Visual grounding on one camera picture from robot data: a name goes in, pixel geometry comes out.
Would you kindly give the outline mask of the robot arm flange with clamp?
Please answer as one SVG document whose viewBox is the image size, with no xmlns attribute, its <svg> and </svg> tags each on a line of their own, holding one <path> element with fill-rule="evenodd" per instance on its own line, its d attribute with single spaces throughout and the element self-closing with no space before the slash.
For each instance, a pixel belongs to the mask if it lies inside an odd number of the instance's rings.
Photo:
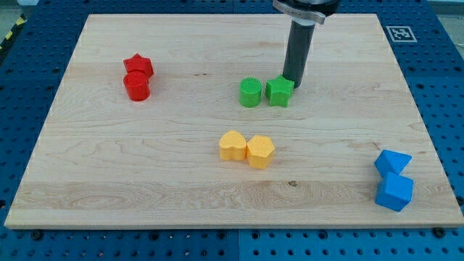
<svg viewBox="0 0 464 261">
<path fill-rule="evenodd" d="M 297 22 L 323 24 L 336 13 L 341 0 L 273 0 L 273 8 Z"/>
</svg>

